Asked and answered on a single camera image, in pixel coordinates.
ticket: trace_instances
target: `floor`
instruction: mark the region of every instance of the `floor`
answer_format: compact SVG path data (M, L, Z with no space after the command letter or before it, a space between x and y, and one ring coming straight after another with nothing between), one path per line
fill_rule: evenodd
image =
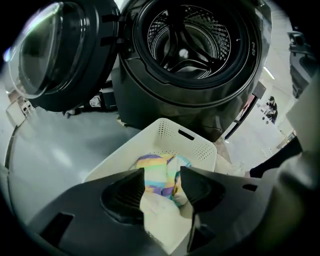
M117 122L115 113L82 113L67 119L37 108L19 127L10 156L9 189L25 223L139 130Z

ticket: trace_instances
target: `washing machine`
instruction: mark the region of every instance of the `washing machine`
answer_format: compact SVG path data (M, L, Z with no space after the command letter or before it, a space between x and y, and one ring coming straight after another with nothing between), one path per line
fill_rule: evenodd
M165 117L214 142L257 84L271 29L262 0L130 0L122 12L113 0L53 2L26 23L9 70L53 112L89 101L111 73L122 122Z

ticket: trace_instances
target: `washing machine drum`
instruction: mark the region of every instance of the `washing machine drum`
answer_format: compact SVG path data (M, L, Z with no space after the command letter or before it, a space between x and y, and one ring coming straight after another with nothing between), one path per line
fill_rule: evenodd
M121 16L113 0L79 0L51 3L31 17L8 65L15 89L49 111L89 101L119 52L132 76L156 96L205 106L228 101L248 85L260 47L246 10L223 1L131 0ZM132 59L144 71L135 70ZM204 96L204 89L212 90Z

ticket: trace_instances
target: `white floor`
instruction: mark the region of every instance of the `white floor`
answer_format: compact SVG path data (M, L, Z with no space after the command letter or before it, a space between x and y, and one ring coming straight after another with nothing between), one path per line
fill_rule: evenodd
M120 125L117 116L93 112L67 119L37 108L23 122L11 151L9 190L24 223L139 132Z
M230 156L231 164L242 172L263 163L277 151L277 146L285 137L278 128L267 119L262 120L264 115L258 108L254 108L238 129L224 141ZM233 123L223 137L235 125Z

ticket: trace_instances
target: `person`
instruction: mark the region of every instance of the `person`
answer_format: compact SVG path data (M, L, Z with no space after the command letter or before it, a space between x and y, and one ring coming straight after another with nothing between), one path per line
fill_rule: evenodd
M278 106L273 96L270 96L269 102L266 103L268 109L264 112L267 118L274 124L278 116Z

